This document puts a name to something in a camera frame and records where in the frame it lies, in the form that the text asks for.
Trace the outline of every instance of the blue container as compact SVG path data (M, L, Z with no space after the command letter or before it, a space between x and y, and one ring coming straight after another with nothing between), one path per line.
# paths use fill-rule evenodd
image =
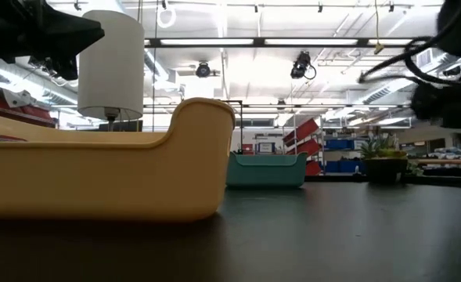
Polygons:
M354 140L347 140L348 149L353 150L355 148Z
M340 172L339 161L327 161L326 162L326 173L338 173Z
M360 161L340 161L340 172L343 173L354 173L355 168L359 166L361 169Z
M350 140L327 140L325 148L327 150L344 150L349 149Z

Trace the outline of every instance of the tabletop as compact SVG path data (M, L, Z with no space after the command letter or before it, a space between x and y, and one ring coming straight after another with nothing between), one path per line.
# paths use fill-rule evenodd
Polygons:
M0 220L0 281L461 281L461 190L230 190L181 225Z

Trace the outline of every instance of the potted plant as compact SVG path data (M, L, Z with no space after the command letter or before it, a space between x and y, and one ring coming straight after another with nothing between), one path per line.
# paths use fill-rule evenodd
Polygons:
M404 176L407 153L395 147L395 139L390 135L370 138L362 144L362 159L371 183L397 183Z

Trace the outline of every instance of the green plant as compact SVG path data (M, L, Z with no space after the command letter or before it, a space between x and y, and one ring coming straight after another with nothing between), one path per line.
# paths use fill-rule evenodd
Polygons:
M406 152L395 149L394 137L377 136L369 138L361 146L362 158L369 160L376 157L384 158L405 158Z
M422 176L423 169L421 169L416 162L410 161L408 162L407 172L410 175L414 176Z
M378 156L380 151L379 143L376 139L370 138L361 145L361 155L363 159L369 160Z

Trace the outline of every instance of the teal plastic bin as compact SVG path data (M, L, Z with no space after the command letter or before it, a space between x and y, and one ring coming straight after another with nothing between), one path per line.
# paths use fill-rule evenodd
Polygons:
M237 155L230 153L227 186L299 187L303 185L307 154Z

